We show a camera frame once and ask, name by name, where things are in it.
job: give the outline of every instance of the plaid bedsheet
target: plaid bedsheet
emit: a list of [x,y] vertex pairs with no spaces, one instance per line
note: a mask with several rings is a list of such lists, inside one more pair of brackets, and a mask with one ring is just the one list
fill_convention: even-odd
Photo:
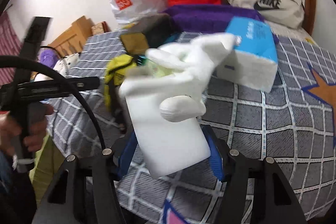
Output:
[[[72,77],[99,76],[113,57],[124,53],[122,31],[90,37]],[[199,33],[182,33],[188,42]],[[335,151],[331,108],[303,93],[315,80],[310,64],[328,83],[336,82],[336,57],[306,42],[279,37],[279,69],[270,93],[252,90],[212,77],[206,91],[207,112],[201,123],[247,157],[276,159],[307,219],[323,215],[336,197]],[[120,135],[107,112],[100,90],[81,92],[93,109],[107,145]],[[58,111],[50,117],[49,131],[66,156],[87,157],[100,151],[88,115],[73,97],[51,100]],[[212,175],[207,160],[175,174],[152,179],[137,148],[127,176],[116,183],[120,204],[151,221],[160,222],[167,199],[190,223],[213,223],[225,184]],[[249,180],[243,223],[250,222],[253,180]]]

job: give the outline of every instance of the striped curtain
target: striped curtain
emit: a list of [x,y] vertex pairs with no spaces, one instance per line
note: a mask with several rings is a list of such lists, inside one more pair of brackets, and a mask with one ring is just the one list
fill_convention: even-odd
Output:
[[[21,42],[16,36],[7,12],[0,16],[0,55],[19,55]],[[0,86],[13,80],[14,69],[0,69]]]

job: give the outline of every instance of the purple bag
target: purple bag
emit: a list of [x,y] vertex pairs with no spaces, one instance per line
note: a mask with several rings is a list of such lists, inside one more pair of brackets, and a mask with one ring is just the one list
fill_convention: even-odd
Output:
[[57,61],[58,61],[58,56],[53,50],[46,49],[43,52],[41,52],[41,55],[40,55],[41,64],[46,65],[49,68],[53,69]]
[[[224,32],[234,16],[247,17],[261,22],[265,20],[255,10],[230,5],[174,5],[169,7],[164,13],[173,18],[177,29],[186,32]],[[274,34],[273,38],[275,42],[278,42],[278,38]]]

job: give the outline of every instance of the silver screw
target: silver screw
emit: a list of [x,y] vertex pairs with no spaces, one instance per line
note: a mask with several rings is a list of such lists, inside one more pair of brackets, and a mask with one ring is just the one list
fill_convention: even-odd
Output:
[[73,161],[73,160],[75,160],[75,155],[69,155],[69,156],[67,156],[67,161]]
[[266,158],[266,161],[269,163],[269,164],[273,164],[274,163],[274,159],[272,157],[267,157]]
[[238,151],[238,150],[235,150],[235,149],[231,149],[231,150],[230,150],[230,155],[231,155],[231,156],[238,156],[238,155],[239,155],[239,151]]
[[110,148],[105,148],[103,150],[103,155],[107,156],[107,155],[110,155],[112,153],[112,150]]

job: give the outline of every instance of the white plush toy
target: white plush toy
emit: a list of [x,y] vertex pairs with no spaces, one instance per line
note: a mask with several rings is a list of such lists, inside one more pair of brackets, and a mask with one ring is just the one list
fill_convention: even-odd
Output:
[[196,120],[206,112],[202,92],[213,70],[239,44],[229,33],[202,35],[190,43],[148,49],[146,57],[171,71],[154,77],[148,67],[128,70],[119,89],[152,177],[182,170],[210,156]]

